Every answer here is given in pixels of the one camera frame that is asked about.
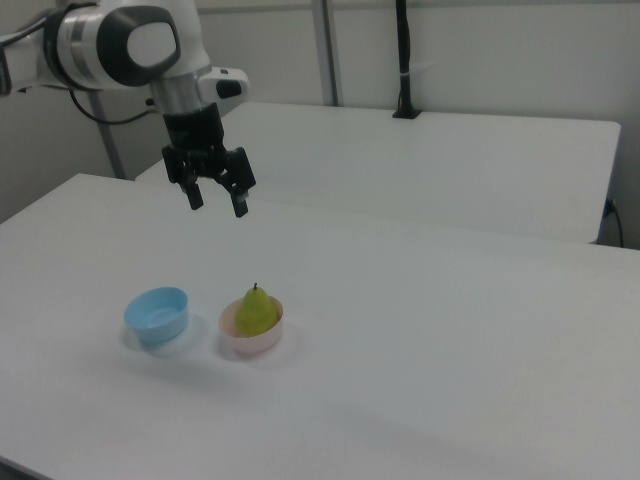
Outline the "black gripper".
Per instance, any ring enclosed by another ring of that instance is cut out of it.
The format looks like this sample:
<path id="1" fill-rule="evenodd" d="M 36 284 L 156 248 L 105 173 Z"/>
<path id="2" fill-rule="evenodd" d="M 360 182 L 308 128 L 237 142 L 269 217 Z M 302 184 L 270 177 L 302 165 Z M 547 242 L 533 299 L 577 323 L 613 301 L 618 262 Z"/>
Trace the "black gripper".
<path id="1" fill-rule="evenodd" d="M 197 185 L 198 176 L 202 176 L 215 178 L 225 188 L 236 217 L 246 215 L 249 190 L 256 185 L 256 179 L 242 147 L 226 151 L 218 104 L 186 114 L 165 114 L 163 120 L 170 139 L 162 149 L 167 177 L 170 183 L 180 186 L 190 208 L 198 210 L 204 205 Z M 190 152 L 201 160 L 196 167 Z"/>

